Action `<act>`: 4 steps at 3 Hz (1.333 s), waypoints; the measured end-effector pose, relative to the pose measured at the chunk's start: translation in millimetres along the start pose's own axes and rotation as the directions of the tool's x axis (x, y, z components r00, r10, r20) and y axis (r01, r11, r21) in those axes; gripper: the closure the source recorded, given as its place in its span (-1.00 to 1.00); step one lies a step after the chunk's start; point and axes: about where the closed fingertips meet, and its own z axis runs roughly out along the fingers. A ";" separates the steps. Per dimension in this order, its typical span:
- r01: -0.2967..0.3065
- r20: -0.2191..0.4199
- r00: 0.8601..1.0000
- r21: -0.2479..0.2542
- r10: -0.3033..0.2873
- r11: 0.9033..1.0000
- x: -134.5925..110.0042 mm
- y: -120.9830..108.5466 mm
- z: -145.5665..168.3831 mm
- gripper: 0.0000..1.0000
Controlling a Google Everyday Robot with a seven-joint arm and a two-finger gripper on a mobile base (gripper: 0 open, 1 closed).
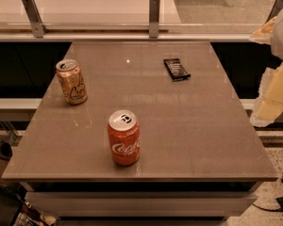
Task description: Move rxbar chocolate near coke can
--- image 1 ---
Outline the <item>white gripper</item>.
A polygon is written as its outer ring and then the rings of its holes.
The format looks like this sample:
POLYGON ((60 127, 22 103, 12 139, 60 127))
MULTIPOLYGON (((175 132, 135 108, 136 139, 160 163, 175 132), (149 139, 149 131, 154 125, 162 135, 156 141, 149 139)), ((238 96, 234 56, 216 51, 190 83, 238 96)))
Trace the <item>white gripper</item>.
MULTIPOLYGON (((253 32, 249 40, 258 44, 271 44, 272 54, 283 60, 283 9, 253 32)), ((276 69, 263 73, 250 122, 256 127, 273 123, 283 112, 283 62, 276 69)))

